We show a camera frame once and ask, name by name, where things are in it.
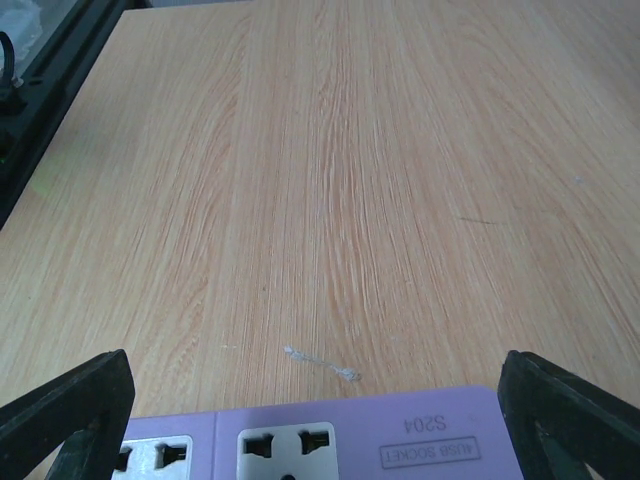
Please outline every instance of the light brown tabletop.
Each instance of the light brown tabletop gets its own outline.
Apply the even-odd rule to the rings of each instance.
[[[517,349],[640,405],[640,8],[605,3],[126,13],[0,232],[0,402],[117,348],[135,416],[495,388]]]

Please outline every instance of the extension socket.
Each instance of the extension socket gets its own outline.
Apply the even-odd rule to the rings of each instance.
[[[159,450],[136,456],[136,441],[176,437],[186,468],[139,475]],[[523,480],[497,395],[477,386],[131,419],[123,449],[114,480]]]

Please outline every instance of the black cable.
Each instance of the black cable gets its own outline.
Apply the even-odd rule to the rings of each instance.
[[[0,43],[4,52],[4,67],[2,69],[2,78],[0,79],[0,87],[11,87],[13,84],[13,75],[16,71],[16,52],[13,49],[13,43],[9,35],[0,32]]]

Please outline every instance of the purple plastic casing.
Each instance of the purple plastic casing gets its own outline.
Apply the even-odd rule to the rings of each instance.
[[[342,480],[523,480],[495,392],[480,386],[134,418],[125,440],[189,435],[191,480],[235,480],[245,429],[330,422]]]

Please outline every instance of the socket hole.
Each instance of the socket hole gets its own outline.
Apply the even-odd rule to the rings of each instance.
[[[329,446],[329,432],[313,432],[306,430],[298,433],[302,442],[302,454],[309,455],[314,450]]]
[[[244,453],[252,453],[254,455],[258,455],[259,457],[271,458],[272,441],[273,435],[270,435],[268,433],[259,438],[245,438]]]
[[[118,454],[118,458],[116,459],[116,466],[114,467],[114,470],[118,472],[126,472],[127,465],[129,464],[129,455],[131,455],[131,448],[122,447]]]
[[[161,443],[156,447],[156,451],[158,452],[156,456],[156,469],[165,468],[172,463],[187,459],[186,445],[170,446],[166,443]]]

